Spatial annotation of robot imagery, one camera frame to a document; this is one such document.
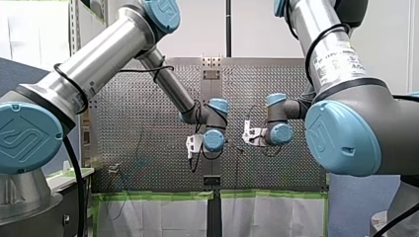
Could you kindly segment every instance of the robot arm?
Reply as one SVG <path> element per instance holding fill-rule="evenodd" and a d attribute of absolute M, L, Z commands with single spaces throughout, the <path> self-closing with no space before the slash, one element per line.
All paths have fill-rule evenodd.
<path fill-rule="evenodd" d="M 138 57 L 145 68 L 165 66 L 164 56 L 154 47 Z M 225 99 L 213 98 L 208 104 L 194 101 L 171 70 L 151 72 L 155 82 L 166 93 L 179 110 L 179 118 L 188 124 L 205 124 L 204 134 L 195 134 L 187 138 L 188 158 L 193 153 L 209 152 L 211 156 L 219 155 L 224 145 L 227 127 L 228 103 Z"/>
<path fill-rule="evenodd" d="M 75 126 L 76 115 L 130 60 L 140 57 L 147 69 L 164 65 L 155 45 L 179 24 L 174 0 L 133 1 L 120 8 L 111 26 L 39 83 L 19 85 L 0 98 L 0 220 L 25 215 L 53 200 L 60 202 L 62 197 L 51 195 L 41 167 L 55 156 Z M 155 73 L 156 83 L 183 120 L 207 126 L 200 144 L 204 149 L 199 152 L 220 153 L 227 101 L 212 99 L 200 106 L 172 71 Z"/>
<path fill-rule="evenodd" d="M 408 97 L 394 100 L 350 44 L 350 27 L 361 24 L 367 3 L 277 1 L 277 16 L 286 16 L 296 29 L 317 94 L 305 117 L 307 144 L 335 174 L 417 175 L 419 104 Z"/>
<path fill-rule="evenodd" d="M 268 117 L 265 127 L 250 128 L 250 115 L 244 122 L 242 138 L 252 146 L 283 146 L 293 140 L 293 128 L 289 119 L 305 119 L 305 115 L 315 97 L 310 84 L 297 99 L 288 99 L 283 93 L 271 94 L 266 98 Z"/>
<path fill-rule="evenodd" d="M 9 92 L 0 99 L 2 118 L 25 113 L 24 118 L 28 121 L 26 128 L 30 129 L 32 124 L 37 127 L 34 129 L 40 130 L 40 135 L 45 131 L 45 136 L 48 136 L 43 147 L 34 146 L 34 152 L 27 153 L 28 156 L 31 155 L 27 162 L 6 159 L 7 165 L 0 164 L 0 173 L 25 173 L 47 163 L 59 148 L 62 137 L 75 126 L 75 116 L 87 108 L 88 100 L 131 59 L 139 56 L 147 69 L 164 64 L 164 58 L 155 45 L 165 35 L 178 28 L 180 15 L 175 2 L 165 2 L 168 4 L 166 8 L 161 8 L 159 4 L 159 1 L 144 1 L 121 7 L 119 18 L 111 26 L 67 61 L 56 66 L 55 71 L 50 72 L 35 85 L 19 85 L 16 91 Z M 206 134 L 218 135 L 217 147 L 212 148 L 209 141 L 204 140 L 204 143 L 209 151 L 219 152 L 223 145 L 228 113 L 228 110 L 222 109 L 228 107 L 226 100 L 219 99 L 218 103 L 222 103 L 222 108 L 211 102 L 208 106 L 202 106 L 201 116 L 198 118 L 196 103 L 175 74 L 169 69 L 154 73 L 158 73 L 156 83 L 182 113 L 184 121 L 206 124 Z M 32 120 L 33 115 L 39 116 L 37 120 Z M 50 146 L 49 152 L 44 151 L 45 146 Z M 17 151 L 10 148 L 6 153 L 11 152 Z"/>

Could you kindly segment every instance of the pegboard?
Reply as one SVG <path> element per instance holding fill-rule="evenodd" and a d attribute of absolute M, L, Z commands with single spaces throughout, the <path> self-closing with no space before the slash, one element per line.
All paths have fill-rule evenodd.
<path fill-rule="evenodd" d="M 326 175 L 308 151 L 302 120 L 290 121 L 293 142 L 276 156 L 280 148 L 250 147 L 241 139 L 247 117 L 251 118 L 251 127 L 264 126 L 268 95 L 281 92 L 295 99 L 301 95 L 306 85 L 303 60 L 224 58 L 221 64 L 222 96 L 230 104 L 229 144 L 221 160 L 221 187 L 325 191 Z"/>
<path fill-rule="evenodd" d="M 200 98 L 202 60 L 173 58 L 179 80 L 194 99 Z M 275 92 L 299 96 L 305 87 L 302 59 L 235 59 L 221 61 L 222 96 L 230 103 L 221 159 L 223 189 L 323 191 L 325 172 L 309 155 L 302 121 L 292 121 L 293 143 L 276 157 L 243 144 L 241 134 L 250 108 L 252 126 L 266 117 L 264 100 Z M 126 68 L 143 69 L 138 62 Z M 201 166 L 192 174 L 186 137 L 194 126 L 181 123 L 178 112 L 147 73 L 118 74 L 90 103 L 93 192 L 201 191 Z M 274 153 L 277 148 L 269 148 Z M 108 168 L 120 164 L 118 175 Z"/>

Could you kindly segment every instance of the white wall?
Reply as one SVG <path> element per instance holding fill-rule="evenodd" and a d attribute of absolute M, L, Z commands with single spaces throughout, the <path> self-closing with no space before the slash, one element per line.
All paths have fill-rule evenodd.
<path fill-rule="evenodd" d="M 0 1 L 0 57 L 51 70 L 69 56 L 68 3 Z"/>
<path fill-rule="evenodd" d="M 408 90 L 411 2 L 370 0 L 365 21 L 353 34 L 353 47 L 367 70 L 393 94 Z"/>

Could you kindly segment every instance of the black cable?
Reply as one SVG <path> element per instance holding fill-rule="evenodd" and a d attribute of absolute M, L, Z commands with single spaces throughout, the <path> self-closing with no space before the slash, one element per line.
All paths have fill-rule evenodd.
<path fill-rule="evenodd" d="M 204 143 L 201 143 L 200 153 L 203 152 L 204 158 L 206 158 L 207 160 L 213 161 L 213 160 L 218 159 L 222 155 L 222 152 L 223 151 L 224 151 L 224 149 L 222 149 L 221 152 L 219 152 L 219 154 L 217 156 L 215 156 L 215 157 L 208 157 L 206 155 L 206 152 L 204 151 Z"/>
<path fill-rule="evenodd" d="M 195 111 L 195 121 L 197 124 L 195 125 L 195 133 L 198 133 L 201 129 L 201 118 L 202 118 L 202 106 L 199 100 L 194 100 L 195 104 L 197 105 L 197 109 Z"/>
<path fill-rule="evenodd" d="M 308 82 L 311 84 L 311 86 L 313 86 L 313 81 L 311 79 L 310 76 L 310 59 L 311 59 L 311 55 L 313 55 L 315 48 L 317 47 L 317 45 L 324 39 L 326 38 L 329 34 L 335 32 L 335 30 L 337 30 L 338 28 L 344 28 L 346 33 L 348 34 L 349 31 L 351 30 L 351 28 L 344 23 L 341 24 L 336 24 L 326 30 L 324 30 L 323 32 L 321 32 L 318 37 L 313 41 L 313 43 L 311 44 L 311 46 L 308 48 L 307 51 L 307 55 L 305 56 L 305 74 L 307 76 Z"/>
<path fill-rule="evenodd" d="M 411 216 L 412 214 L 416 213 L 419 210 L 419 203 L 415 204 L 414 206 L 410 207 L 410 209 L 404 211 L 399 216 L 395 217 L 393 220 L 388 222 L 381 230 L 379 230 L 373 237 L 381 237 L 385 232 L 390 230 L 396 224 L 400 223 L 407 217 Z"/>
<path fill-rule="evenodd" d="M 169 66 L 159 66 L 159 67 L 156 67 L 156 68 L 145 69 L 145 70 L 122 69 L 122 70 L 119 71 L 119 73 L 120 72 L 140 72 L 140 73 L 143 73 L 143 72 L 158 72 L 158 71 L 163 70 L 163 69 L 170 69 L 170 70 L 173 71 L 173 70 L 175 70 L 175 67 L 169 65 Z"/>
<path fill-rule="evenodd" d="M 71 80 L 63 71 L 61 71 L 61 69 L 59 69 L 59 65 L 61 64 L 56 63 L 53 65 L 53 69 L 56 71 L 56 73 L 58 73 L 58 75 L 67 80 L 79 92 L 84 105 L 81 111 L 77 112 L 77 115 L 83 114 L 85 111 L 87 111 L 87 107 L 89 105 L 89 100 L 87 99 L 86 93 L 84 93 L 83 89 L 81 89 L 81 87 L 76 82 Z"/>
<path fill-rule="evenodd" d="M 67 150 L 68 156 L 70 157 L 71 164 L 74 168 L 74 174 L 76 176 L 77 183 L 77 192 L 78 192 L 78 211 L 79 211 L 79 220 L 77 227 L 77 237 L 84 236 L 84 218 L 85 218 L 85 209 L 84 209 L 84 187 L 83 187 L 83 177 L 81 176 L 80 166 L 77 161 L 76 154 L 74 153 L 73 146 L 71 145 L 68 137 L 64 137 L 64 145 Z"/>
<path fill-rule="evenodd" d="M 209 104 L 204 104 L 204 106 L 206 106 L 207 108 L 210 108 L 212 111 L 214 111 L 217 115 L 219 115 L 221 118 L 222 118 L 222 120 L 224 121 L 224 123 L 225 123 L 225 126 L 228 126 L 228 120 L 227 120 L 227 118 L 226 117 L 224 117 L 222 114 L 221 114 L 221 112 L 219 112 L 218 110 L 216 110 L 216 109 L 214 109 L 213 107 L 211 107 Z"/>
<path fill-rule="evenodd" d="M 415 96 L 393 95 L 393 98 L 396 100 L 419 102 L 419 97 Z"/>
<path fill-rule="evenodd" d="M 293 25 L 291 23 L 291 4 L 290 4 L 290 0 L 286 1 L 286 11 L 287 11 L 287 15 L 286 15 L 287 25 L 289 26 L 290 32 L 293 35 L 293 37 L 296 40 L 298 40 L 298 36 L 296 35 L 295 31 L 293 30 Z"/>

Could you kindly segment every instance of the blue joint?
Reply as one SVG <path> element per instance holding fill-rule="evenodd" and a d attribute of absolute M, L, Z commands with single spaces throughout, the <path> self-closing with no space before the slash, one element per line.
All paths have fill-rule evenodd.
<path fill-rule="evenodd" d="M 375 174 L 380 166 L 374 131 L 343 103 L 314 104 L 305 118 L 305 138 L 311 155 L 331 173 L 365 177 Z"/>
<path fill-rule="evenodd" d="M 274 145 L 286 145 L 293 141 L 293 127 L 286 123 L 279 123 L 271 129 L 269 135 Z"/>
<path fill-rule="evenodd" d="M 15 175 L 48 163 L 63 139 L 59 120 L 28 103 L 0 103 L 0 173 Z"/>
<path fill-rule="evenodd" d="M 274 2 L 274 15 L 276 17 L 283 17 L 285 15 L 286 1 L 285 0 L 275 0 Z"/>
<path fill-rule="evenodd" d="M 174 33 L 181 24 L 176 0 L 145 0 L 145 11 L 151 21 L 165 34 Z"/>
<path fill-rule="evenodd" d="M 412 93 L 410 93 L 410 96 L 419 97 L 419 92 L 412 92 Z"/>
<path fill-rule="evenodd" d="M 279 103 L 281 101 L 284 101 L 287 99 L 286 94 L 284 93 L 275 93 L 271 94 L 266 97 L 266 107 L 270 107 L 276 103 Z"/>
<path fill-rule="evenodd" d="M 226 115 L 228 115 L 229 112 L 229 104 L 227 100 L 223 98 L 212 98 L 209 100 L 209 106 L 213 109 L 218 110 L 219 112 L 222 112 Z"/>
<path fill-rule="evenodd" d="M 209 152 L 219 152 L 224 147 L 224 136 L 219 130 L 211 129 L 204 134 L 204 148 Z"/>

